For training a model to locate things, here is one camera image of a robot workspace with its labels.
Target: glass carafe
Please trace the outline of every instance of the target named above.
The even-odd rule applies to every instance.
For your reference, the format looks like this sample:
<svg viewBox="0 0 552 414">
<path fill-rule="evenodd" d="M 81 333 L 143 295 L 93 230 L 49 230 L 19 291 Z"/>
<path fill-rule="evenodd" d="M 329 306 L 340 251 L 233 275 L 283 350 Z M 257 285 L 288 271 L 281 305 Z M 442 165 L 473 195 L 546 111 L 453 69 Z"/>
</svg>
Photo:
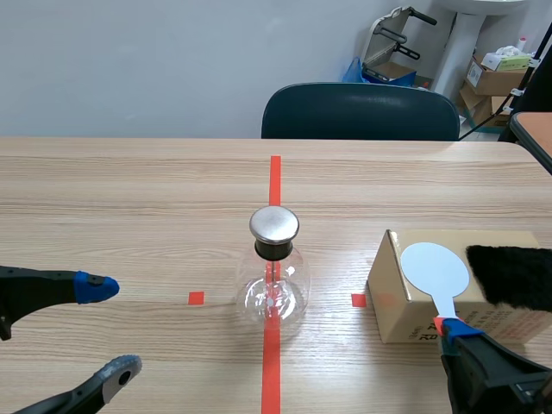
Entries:
<svg viewBox="0 0 552 414">
<path fill-rule="evenodd" d="M 308 264 L 292 244 L 299 220 L 284 207 L 268 206 L 251 216 L 249 229 L 255 242 L 238 266 L 237 309 L 265 327 L 291 325 L 304 314 L 311 288 Z"/>
</svg>

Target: black fur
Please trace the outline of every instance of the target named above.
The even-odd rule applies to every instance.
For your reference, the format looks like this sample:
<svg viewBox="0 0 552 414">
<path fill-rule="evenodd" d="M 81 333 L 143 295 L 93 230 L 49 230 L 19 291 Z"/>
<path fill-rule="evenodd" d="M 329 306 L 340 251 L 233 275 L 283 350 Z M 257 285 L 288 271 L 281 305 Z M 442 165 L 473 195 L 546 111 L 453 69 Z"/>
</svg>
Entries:
<svg viewBox="0 0 552 414">
<path fill-rule="evenodd" d="M 552 250 L 469 246 L 466 254 L 489 303 L 552 311 Z"/>
</svg>

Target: silver lid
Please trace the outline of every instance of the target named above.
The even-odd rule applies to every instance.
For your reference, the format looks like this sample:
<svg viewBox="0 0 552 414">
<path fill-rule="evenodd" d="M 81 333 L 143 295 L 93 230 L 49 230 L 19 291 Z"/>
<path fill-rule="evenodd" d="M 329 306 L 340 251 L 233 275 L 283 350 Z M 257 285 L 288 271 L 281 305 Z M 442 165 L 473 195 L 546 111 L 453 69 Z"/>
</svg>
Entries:
<svg viewBox="0 0 552 414">
<path fill-rule="evenodd" d="M 290 210 L 269 205 L 257 210 L 249 220 L 255 239 L 272 245 L 288 243 L 299 232 L 299 220 Z"/>
</svg>

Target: orange table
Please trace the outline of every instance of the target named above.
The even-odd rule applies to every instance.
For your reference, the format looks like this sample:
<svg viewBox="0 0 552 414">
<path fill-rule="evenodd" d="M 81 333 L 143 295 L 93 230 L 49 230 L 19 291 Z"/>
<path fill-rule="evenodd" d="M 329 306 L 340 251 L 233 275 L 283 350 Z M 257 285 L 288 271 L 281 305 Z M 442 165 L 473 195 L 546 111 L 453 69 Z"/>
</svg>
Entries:
<svg viewBox="0 0 552 414">
<path fill-rule="evenodd" d="M 552 112 L 520 112 L 511 119 L 511 130 L 552 173 Z"/>
</svg>

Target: chair backrest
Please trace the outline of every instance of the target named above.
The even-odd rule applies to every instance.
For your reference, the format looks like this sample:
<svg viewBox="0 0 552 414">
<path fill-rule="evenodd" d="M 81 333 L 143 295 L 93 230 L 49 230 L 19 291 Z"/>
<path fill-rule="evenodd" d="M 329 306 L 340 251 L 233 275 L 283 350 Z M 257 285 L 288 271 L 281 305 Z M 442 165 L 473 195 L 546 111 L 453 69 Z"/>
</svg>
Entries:
<svg viewBox="0 0 552 414">
<path fill-rule="evenodd" d="M 434 92 L 390 85 L 302 84 L 276 92 L 262 138 L 458 141 L 456 107 Z"/>
</svg>

